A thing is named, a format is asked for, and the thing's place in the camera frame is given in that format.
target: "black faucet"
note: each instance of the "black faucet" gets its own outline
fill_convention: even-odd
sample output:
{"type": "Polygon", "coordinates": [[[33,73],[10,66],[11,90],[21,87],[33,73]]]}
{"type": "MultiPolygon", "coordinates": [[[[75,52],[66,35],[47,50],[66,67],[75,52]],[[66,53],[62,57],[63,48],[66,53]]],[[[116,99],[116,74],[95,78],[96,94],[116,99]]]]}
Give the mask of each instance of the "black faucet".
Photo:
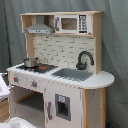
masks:
{"type": "Polygon", "coordinates": [[[78,70],[86,69],[87,63],[86,63],[86,62],[85,62],[85,64],[82,64],[82,63],[81,63],[81,57],[82,57],[83,54],[88,55],[89,58],[90,58],[90,60],[91,60],[91,65],[94,65],[94,60],[93,60],[92,55],[91,55],[89,52],[87,52],[87,51],[83,51],[83,52],[81,52],[81,53],[79,54],[79,57],[78,57],[78,63],[77,63],[77,65],[76,65],[76,68],[78,68],[78,70]]]}

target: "control panel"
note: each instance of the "control panel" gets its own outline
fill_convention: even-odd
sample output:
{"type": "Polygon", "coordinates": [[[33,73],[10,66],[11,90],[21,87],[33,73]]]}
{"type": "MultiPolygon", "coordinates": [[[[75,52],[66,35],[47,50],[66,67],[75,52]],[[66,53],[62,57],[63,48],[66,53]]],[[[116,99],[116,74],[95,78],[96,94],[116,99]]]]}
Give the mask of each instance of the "control panel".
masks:
{"type": "Polygon", "coordinates": [[[80,33],[87,33],[86,15],[79,15],[79,32],[80,33]]]}
{"type": "Polygon", "coordinates": [[[11,71],[10,80],[11,84],[16,86],[20,86],[41,93],[43,93],[44,91],[44,80],[42,77],[11,71]]]}

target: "stovetop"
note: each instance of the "stovetop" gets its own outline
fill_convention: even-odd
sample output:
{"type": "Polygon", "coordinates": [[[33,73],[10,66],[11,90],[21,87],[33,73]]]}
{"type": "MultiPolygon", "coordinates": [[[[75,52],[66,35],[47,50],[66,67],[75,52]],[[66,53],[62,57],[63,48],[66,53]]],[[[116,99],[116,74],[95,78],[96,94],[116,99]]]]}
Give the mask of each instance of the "stovetop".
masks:
{"type": "Polygon", "coordinates": [[[54,65],[48,65],[48,64],[38,64],[37,67],[33,67],[33,68],[28,68],[24,65],[22,66],[19,66],[17,68],[21,69],[21,70],[27,70],[27,71],[30,71],[30,72],[36,72],[36,73],[47,73],[55,68],[57,68],[58,66],[54,66],[54,65]]]}

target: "microwave window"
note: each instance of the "microwave window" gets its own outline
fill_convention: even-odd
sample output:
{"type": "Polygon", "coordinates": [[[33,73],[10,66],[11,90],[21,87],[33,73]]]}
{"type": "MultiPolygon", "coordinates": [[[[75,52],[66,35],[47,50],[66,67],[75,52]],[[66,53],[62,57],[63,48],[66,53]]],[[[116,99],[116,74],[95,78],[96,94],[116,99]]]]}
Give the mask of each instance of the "microwave window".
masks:
{"type": "Polygon", "coordinates": [[[63,30],[77,30],[76,18],[62,18],[61,24],[63,30]]]}

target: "backsplash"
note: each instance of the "backsplash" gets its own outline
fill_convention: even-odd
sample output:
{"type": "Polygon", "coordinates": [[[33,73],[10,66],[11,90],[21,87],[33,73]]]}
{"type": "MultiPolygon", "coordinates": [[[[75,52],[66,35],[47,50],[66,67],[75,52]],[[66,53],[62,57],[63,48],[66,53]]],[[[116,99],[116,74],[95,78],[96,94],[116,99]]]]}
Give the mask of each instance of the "backsplash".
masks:
{"type": "MultiPolygon", "coordinates": [[[[90,52],[94,58],[94,42],[93,38],[79,36],[34,35],[34,56],[42,63],[75,68],[82,51],[90,52]]],[[[87,70],[94,70],[87,55],[82,56],[85,62],[87,70]]]]}

